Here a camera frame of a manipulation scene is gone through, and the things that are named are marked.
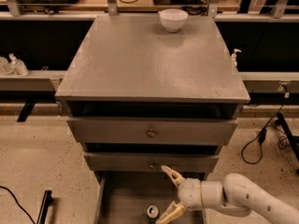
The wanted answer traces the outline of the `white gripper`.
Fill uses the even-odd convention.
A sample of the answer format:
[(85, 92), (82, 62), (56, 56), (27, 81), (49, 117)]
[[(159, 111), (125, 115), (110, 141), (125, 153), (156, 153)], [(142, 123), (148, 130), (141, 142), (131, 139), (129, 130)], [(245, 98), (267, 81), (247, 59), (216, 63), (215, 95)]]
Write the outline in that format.
[(171, 202), (165, 212), (155, 221), (155, 224), (169, 224), (183, 216), (186, 209), (189, 211), (201, 210), (203, 207), (201, 181), (195, 178), (185, 179), (180, 173), (166, 165), (162, 165), (161, 169), (178, 187), (180, 203)]

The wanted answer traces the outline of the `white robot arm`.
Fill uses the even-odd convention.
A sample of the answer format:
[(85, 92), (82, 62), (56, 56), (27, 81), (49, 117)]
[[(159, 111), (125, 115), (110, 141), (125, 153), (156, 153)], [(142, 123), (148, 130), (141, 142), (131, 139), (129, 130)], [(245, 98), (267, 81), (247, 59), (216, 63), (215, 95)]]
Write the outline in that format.
[(237, 173), (228, 174), (222, 182), (184, 178), (166, 165), (161, 169), (178, 189), (179, 203), (171, 202), (156, 220), (169, 224), (186, 211), (214, 209), (232, 217), (246, 217), (254, 211), (272, 224), (298, 224), (299, 211), (260, 188), (250, 179)]

